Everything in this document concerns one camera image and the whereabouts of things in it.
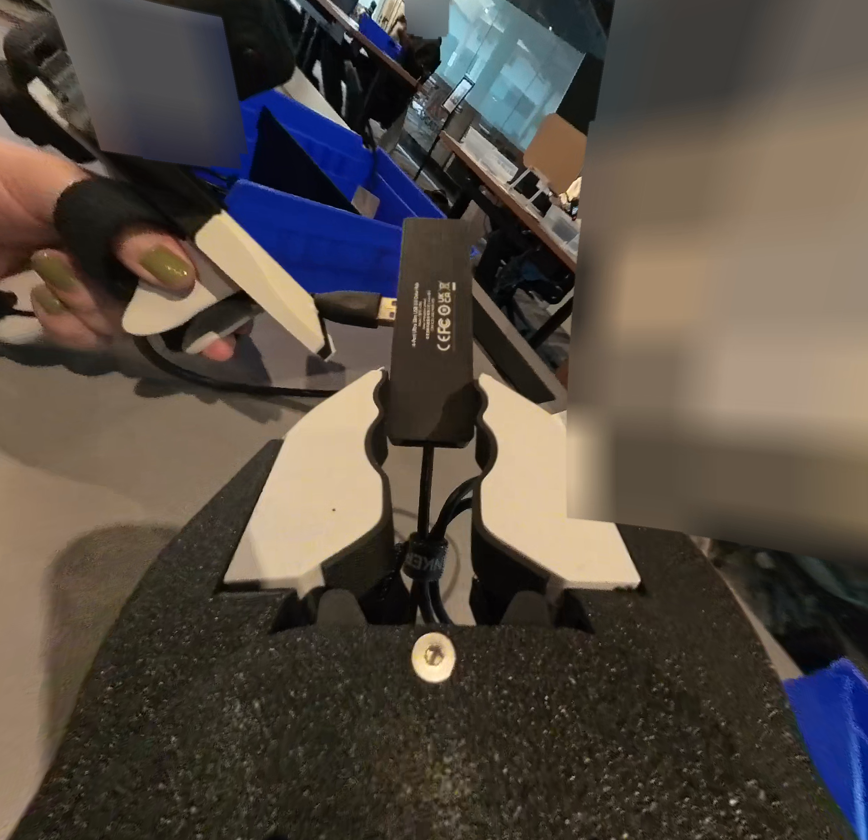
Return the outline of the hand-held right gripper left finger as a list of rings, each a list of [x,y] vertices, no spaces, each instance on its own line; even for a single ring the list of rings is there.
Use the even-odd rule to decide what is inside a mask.
[[[384,464],[385,369],[326,399],[284,436],[223,577],[231,590],[370,593],[394,566]]]

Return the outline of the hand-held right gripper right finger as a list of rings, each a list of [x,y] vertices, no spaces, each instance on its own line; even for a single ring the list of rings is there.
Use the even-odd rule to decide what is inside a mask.
[[[632,591],[641,576],[612,523],[567,513],[566,413],[550,413],[488,374],[482,401],[474,526],[546,587]]]

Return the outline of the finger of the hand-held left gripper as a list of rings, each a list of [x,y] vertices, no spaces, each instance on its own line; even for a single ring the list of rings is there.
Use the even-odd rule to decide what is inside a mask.
[[[310,293],[231,215],[211,217],[195,246],[310,353],[331,357],[333,343]]]
[[[251,323],[260,311],[234,286],[195,286],[186,295],[138,286],[123,314],[123,330],[137,338],[163,336],[170,351],[200,354]]]

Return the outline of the blue plastic bin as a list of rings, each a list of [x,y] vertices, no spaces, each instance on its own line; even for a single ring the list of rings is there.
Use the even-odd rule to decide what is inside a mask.
[[[867,837],[867,682],[850,660],[784,683],[819,778],[854,834]]]
[[[358,185],[380,199],[375,219],[265,188],[246,178],[257,120],[267,107],[352,200]],[[404,221],[444,212],[382,150],[281,92],[241,104],[247,153],[239,169],[198,169],[229,213],[308,292],[377,292],[395,297]]]

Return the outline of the black usb hub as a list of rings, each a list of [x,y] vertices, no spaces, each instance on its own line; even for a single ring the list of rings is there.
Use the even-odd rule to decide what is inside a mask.
[[[401,242],[387,436],[463,448],[477,412],[470,234],[462,221],[408,218]]]

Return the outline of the person's left hand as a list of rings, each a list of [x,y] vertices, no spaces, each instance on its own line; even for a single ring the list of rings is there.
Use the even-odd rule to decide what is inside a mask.
[[[35,271],[32,311],[44,335],[76,351],[108,348],[123,335],[125,303],[85,271],[71,244],[55,228],[61,196],[95,176],[55,155],[2,140],[2,279]],[[136,280],[177,294],[189,293],[197,269],[182,242],[146,222],[114,227],[108,261]]]

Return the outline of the long office table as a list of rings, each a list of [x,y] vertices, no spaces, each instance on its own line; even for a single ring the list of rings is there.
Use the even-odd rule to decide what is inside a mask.
[[[423,87],[398,64],[399,56],[390,58],[359,33],[359,19],[343,9],[350,0],[295,1],[305,19],[298,67],[313,81],[314,68],[320,66],[321,92],[351,130],[363,135],[371,122],[380,126],[372,112],[389,75],[414,88],[415,96]]]

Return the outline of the black divider panel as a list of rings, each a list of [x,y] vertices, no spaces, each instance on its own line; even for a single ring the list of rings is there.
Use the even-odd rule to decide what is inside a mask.
[[[300,199],[330,206],[354,216],[358,210],[294,136],[264,107],[247,180]]]

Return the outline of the small blue bin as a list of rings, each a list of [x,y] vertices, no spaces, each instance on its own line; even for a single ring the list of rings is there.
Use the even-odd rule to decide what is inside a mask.
[[[386,53],[390,58],[397,60],[402,46],[385,31],[373,18],[368,14],[363,14],[358,19],[359,33],[370,41],[377,49]]]

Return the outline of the wooden office table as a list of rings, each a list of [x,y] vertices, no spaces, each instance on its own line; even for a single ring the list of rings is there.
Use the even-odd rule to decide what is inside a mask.
[[[475,206],[492,227],[496,262],[478,283],[507,318],[539,350],[566,331],[576,284],[578,224],[557,206],[541,212],[537,201],[548,193],[533,172],[515,166],[476,130],[463,140],[439,136],[447,159],[444,179],[456,190],[447,207],[460,220]]]

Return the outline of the wooden display stand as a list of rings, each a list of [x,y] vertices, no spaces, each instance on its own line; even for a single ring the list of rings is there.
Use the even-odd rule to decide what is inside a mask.
[[[588,136],[557,113],[542,119],[523,156],[523,164],[555,195],[568,193],[580,178]]]

